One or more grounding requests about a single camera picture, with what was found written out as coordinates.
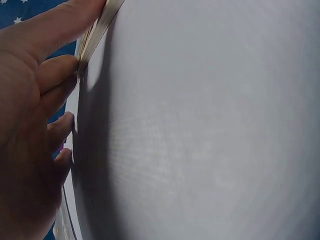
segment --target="fabric texture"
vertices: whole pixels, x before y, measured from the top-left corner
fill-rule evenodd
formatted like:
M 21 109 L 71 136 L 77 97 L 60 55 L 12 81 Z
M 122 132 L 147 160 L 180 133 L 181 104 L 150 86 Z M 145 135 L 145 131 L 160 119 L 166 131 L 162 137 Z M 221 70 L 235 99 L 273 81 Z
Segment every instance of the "fabric texture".
M 65 2 L 64 0 L 0 0 L 0 29 L 8 27 L 13 24 L 25 21 L 38 14 L 41 14 L 55 6 Z M 50 58 L 54 58 L 60 55 L 75 53 L 76 43 L 72 42 L 69 45 L 59 49 L 53 53 Z M 65 112 L 65 106 L 63 106 L 54 117 L 49 120 L 49 123 L 56 121 Z M 45 240 L 54 240 L 52 229 L 45 237 Z
M 319 26 L 319 0 L 126 0 L 70 108 L 82 238 L 320 240 Z

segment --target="star pattern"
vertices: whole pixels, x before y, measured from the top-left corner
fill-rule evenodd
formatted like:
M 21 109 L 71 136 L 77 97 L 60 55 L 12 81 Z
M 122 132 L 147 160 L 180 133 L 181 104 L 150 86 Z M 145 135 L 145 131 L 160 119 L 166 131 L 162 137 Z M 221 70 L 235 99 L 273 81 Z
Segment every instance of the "star pattern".
M 14 24 L 18 24 L 18 23 L 21 23 L 22 22 L 22 17 L 16 17 L 16 19 L 13 21 Z

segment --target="hand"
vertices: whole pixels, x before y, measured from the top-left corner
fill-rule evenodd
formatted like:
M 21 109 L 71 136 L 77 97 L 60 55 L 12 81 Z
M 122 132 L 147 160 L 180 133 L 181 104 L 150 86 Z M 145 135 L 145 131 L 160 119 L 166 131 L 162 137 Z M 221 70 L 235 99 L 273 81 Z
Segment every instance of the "hand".
M 76 84 L 77 59 L 44 61 L 77 39 L 105 0 L 70 0 L 0 30 L 0 239 L 42 240 L 61 204 L 71 151 L 52 154 L 73 128 L 73 115 L 47 120 Z

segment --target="finger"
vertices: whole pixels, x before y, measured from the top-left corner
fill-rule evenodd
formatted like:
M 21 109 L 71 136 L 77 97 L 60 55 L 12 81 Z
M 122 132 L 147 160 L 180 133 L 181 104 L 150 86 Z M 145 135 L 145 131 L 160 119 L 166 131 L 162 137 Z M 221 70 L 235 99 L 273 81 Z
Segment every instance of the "finger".
M 69 0 L 59 6 L 5 29 L 39 65 L 51 53 L 76 40 L 98 18 L 106 0 Z M 19 55 L 12 47 L 11 51 Z
M 50 119 L 66 102 L 77 84 L 77 77 L 72 75 L 63 83 L 41 96 L 40 104 L 45 115 Z
M 78 60 L 72 55 L 63 55 L 44 61 L 36 74 L 40 94 L 60 85 L 67 77 L 71 76 L 78 67 Z
M 48 137 L 51 152 L 55 153 L 62 146 L 74 128 L 75 117 L 71 112 L 66 112 L 57 121 L 48 124 Z
M 55 175 L 61 187 L 63 187 L 63 185 L 65 184 L 72 164 L 73 161 L 71 150 L 67 148 L 62 149 L 54 160 Z

